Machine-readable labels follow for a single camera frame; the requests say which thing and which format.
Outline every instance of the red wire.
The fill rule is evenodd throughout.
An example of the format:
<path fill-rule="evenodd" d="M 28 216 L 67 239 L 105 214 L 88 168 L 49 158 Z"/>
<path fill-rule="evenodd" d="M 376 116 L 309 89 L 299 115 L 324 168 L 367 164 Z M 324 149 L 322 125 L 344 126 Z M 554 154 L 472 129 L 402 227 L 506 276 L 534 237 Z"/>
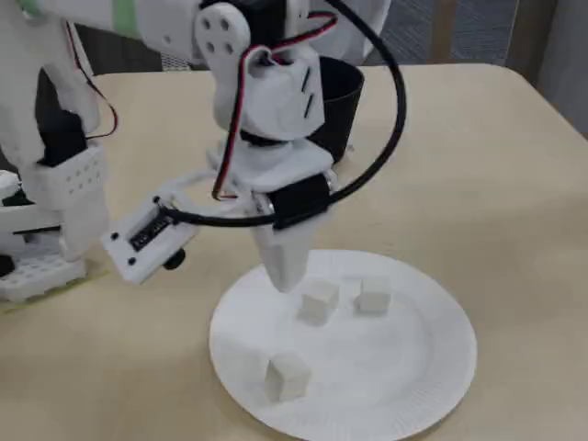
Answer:
<path fill-rule="evenodd" d="M 97 140 L 99 138 L 106 138 L 107 136 L 112 135 L 114 132 L 117 131 L 117 129 L 119 128 L 119 113 L 117 112 L 117 110 L 114 108 L 114 106 L 112 106 L 112 104 L 110 104 L 110 102 L 108 101 L 108 98 L 105 97 L 105 95 L 102 93 L 102 91 L 100 89 L 98 89 L 98 87 L 94 84 L 94 82 L 92 81 L 92 79 L 90 78 L 90 76 L 86 73 L 84 67 L 82 66 L 82 62 L 80 61 L 80 55 L 77 53 L 77 49 L 75 48 L 75 42 L 74 42 L 74 34 L 72 33 L 72 28 L 70 27 L 70 24 L 68 22 L 65 23 L 65 28 L 67 29 L 67 35 L 70 41 L 70 46 L 72 48 L 72 53 L 73 53 L 73 59 L 75 60 L 75 65 L 76 67 L 82 72 L 82 74 L 85 77 L 85 80 L 88 84 L 88 86 L 96 93 L 98 94 L 98 96 L 100 96 L 105 103 L 107 103 L 107 106 L 110 107 L 110 111 L 112 112 L 112 117 L 114 119 L 114 124 L 112 127 L 112 130 L 108 133 L 103 133 L 101 135 L 94 135 L 94 136 L 89 136 L 86 137 L 86 139 L 88 141 L 90 140 Z"/>
<path fill-rule="evenodd" d="M 299 34 L 295 37 L 282 40 L 276 46 L 270 48 L 271 51 L 278 51 L 285 49 L 289 46 L 293 46 L 296 44 L 300 44 L 303 41 L 311 40 L 313 38 L 321 36 L 323 33 L 327 32 L 334 26 L 336 26 L 338 17 L 333 12 L 328 11 L 315 11 L 310 12 L 308 18 L 329 18 L 329 20 L 324 23 L 319 28 L 312 29 L 308 32 L 304 32 Z M 235 99 L 235 106 L 232 112 L 232 119 L 231 119 L 231 126 L 229 127 L 229 136 L 227 137 L 227 142 L 225 144 L 224 155 L 222 158 L 222 162 L 220 164 L 219 174 L 214 183 L 214 187 L 212 188 L 212 197 L 216 200 L 223 200 L 225 197 L 220 197 L 219 194 L 222 191 L 222 187 L 224 186 L 224 181 L 226 180 L 227 174 L 229 173 L 229 168 L 231 167 L 232 161 L 232 153 L 234 151 L 235 142 L 237 139 L 237 132 L 239 128 L 239 123 L 243 113 L 243 98 L 244 98 L 244 89 L 245 89 L 245 74 L 246 74 L 246 66 L 245 60 L 247 56 L 253 51 L 254 49 L 259 48 L 259 45 L 249 47 L 241 56 L 241 60 L 239 62 L 239 73 L 238 73 L 238 85 L 237 85 L 237 96 Z"/>
<path fill-rule="evenodd" d="M 222 157 L 222 162 L 220 164 L 219 174 L 217 175 L 217 179 L 214 183 L 214 187 L 212 188 L 212 197 L 216 200 L 222 200 L 222 197 L 219 194 L 222 191 L 222 187 L 224 186 L 224 181 L 227 178 L 227 174 L 229 173 L 229 168 L 231 166 L 232 160 L 232 153 L 235 147 L 235 141 L 237 139 L 237 132 L 239 128 L 239 123 L 241 121 L 242 113 L 243 113 L 243 99 L 244 99 L 244 90 L 245 90 L 245 61 L 249 54 L 259 48 L 259 45 L 249 47 L 241 56 L 241 60 L 239 62 L 239 73 L 238 73 L 238 80 L 237 80 L 237 98 L 235 101 L 235 106 L 232 111 L 231 116 L 231 126 L 229 127 L 229 136 L 227 138 L 227 142 L 224 149 L 224 155 Z"/>

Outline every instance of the white cube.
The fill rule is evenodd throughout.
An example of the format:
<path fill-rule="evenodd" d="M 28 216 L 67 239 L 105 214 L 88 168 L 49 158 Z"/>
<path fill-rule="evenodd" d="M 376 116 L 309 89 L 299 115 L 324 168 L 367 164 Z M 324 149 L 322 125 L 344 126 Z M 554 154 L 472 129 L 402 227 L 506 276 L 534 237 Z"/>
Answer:
<path fill-rule="evenodd" d="M 306 395 L 311 369 L 294 353 L 274 356 L 266 372 L 266 392 L 271 401 L 292 401 Z"/>
<path fill-rule="evenodd" d="M 366 314 L 385 314 L 392 302 L 392 288 L 388 277 L 366 277 L 361 282 L 357 309 Z"/>
<path fill-rule="evenodd" d="M 339 302 L 339 287 L 321 280 L 312 281 L 302 295 L 300 318 L 314 324 L 325 324 Z"/>

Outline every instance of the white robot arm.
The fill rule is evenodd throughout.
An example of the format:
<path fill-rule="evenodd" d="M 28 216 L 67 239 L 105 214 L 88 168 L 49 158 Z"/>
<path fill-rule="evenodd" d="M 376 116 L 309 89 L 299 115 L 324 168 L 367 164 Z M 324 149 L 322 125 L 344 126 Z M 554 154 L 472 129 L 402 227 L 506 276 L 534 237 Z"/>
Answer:
<path fill-rule="evenodd" d="M 15 2 L 0 3 L 0 56 L 15 61 L 0 65 L 0 144 L 34 205 L 11 209 L 35 210 L 39 225 L 33 222 L 35 228 L 28 226 L 28 232 L 58 226 L 60 258 L 68 264 L 79 263 L 82 253 L 107 231 L 102 243 L 120 273 L 141 283 L 161 266 L 174 269 L 181 264 L 182 247 L 199 225 L 251 226 L 272 282 L 279 290 L 289 290 L 304 275 L 311 234 L 332 199 L 362 187 L 400 138 L 404 86 L 390 56 L 399 92 L 394 135 L 378 164 L 333 194 L 333 158 L 306 137 L 324 122 L 319 56 L 309 42 L 330 30 L 336 17 L 311 13 L 309 0 Z M 140 39 L 189 62 L 204 57 L 217 82 L 215 119 L 229 132 L 220 146 L 209 149 L 209 170 L 162 185 L 109 229 L 102 148 L 86 136 L 98 123 L 96 97 L 75 56 L 67 21 Z M 313 28 L 317 22 L 320 26 Z M 377 39 L 369 27 L 356 26 L 364 26 L 362 31 Z M 63 109 L 56 126 L 45 131 L 34 112 L 40 69 L 55 84 Z M 185 187 L 204 180 L 214 180 L 212 194 L 221 201 L 216 209 L 195 207 L 184 194 Z M 4 220 L 9 219 L 6 214 L 0 209 L 0 233 L 11 234 L 14 221 Z M 249 224 L 237 216 L 256 217 L 258 222 Z M 40 293 L 31 292 L 20 292 L 19 298 Z"/>

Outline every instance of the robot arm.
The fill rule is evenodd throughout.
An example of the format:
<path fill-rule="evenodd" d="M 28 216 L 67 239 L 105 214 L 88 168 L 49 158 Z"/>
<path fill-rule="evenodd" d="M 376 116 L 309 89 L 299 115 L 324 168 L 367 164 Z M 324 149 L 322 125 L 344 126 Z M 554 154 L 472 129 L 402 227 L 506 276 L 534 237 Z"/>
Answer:
<path fill-rule="evenodd" d="M 0 110 L 8 118 L 0 119 L 0 143 L 17 166 L 28 198 L 59 221 L 66 259 L 79 259 L 107 228 L 107 211 L 102 148 L 98 141 L 85 141 L 97 125 L 95 97 L 75 63 L 64 20 L 140 39 L 189 62 L 199 57 L 207 61 L 217 82 L 215 118 L 231 132 L 229 139 L 234 136 L 230 169 L 223 169 L 225 158 L 215 147 L 208 153 L 211 169 L 203 175 L 223 174 L 220 190 L 232 188 L 240 196 L 208 214 L 271 213 L 285 205 L 280 190 L 300 182 L 309 185 L 317 176 L 321 194 L 329 191 L 325 176 L 333 160 L 306 141 L 324 121 L 319 57 L 306 41 L 288 41 L 307 21 L 308 0 L 20 0 L 19 6 L 5 2 L 2 9 L 2 49 L 22 62 L 2 67 Z M 41 68 L 59 94 L 62 134 L 74 132 L 75 139 L 37 128 L 33 103 Z M 236 96 L 243 101 L 235 102 Z M 56 154 L 59 159 L 50 161 Z M 193 184 L 195 179 L 163 185 L 105 235 L 103 243 L 127 280 L 140 283 L 160 266 L 175 266 L 181 247 L 197 232 L 191 225 L 171 222 L 153 205 L 157 196 L 168 208 L 201 212 L 183 197 L 178 182 Z M 254 231 L 279 289 L 292 288 L 304 274 L 318 218 L 286 232 L 271 227 Z"/>

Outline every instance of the green stripe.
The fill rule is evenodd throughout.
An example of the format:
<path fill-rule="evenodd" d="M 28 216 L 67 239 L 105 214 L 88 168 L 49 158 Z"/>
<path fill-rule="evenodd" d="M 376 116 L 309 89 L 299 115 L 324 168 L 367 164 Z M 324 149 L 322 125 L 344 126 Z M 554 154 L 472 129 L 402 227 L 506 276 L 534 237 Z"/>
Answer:
<path fill-rule="evenodd" d="M 40 8 L 38 0 L 17 0 L 20 7 L 27 11 L 32 16 L 40 16 Z"/>
<path fill-rule="evenodd" d="M 132 39 L 141 38 L 137 26 L 135 0 L 112 0 L 112 21 L 116 33 Z"/>

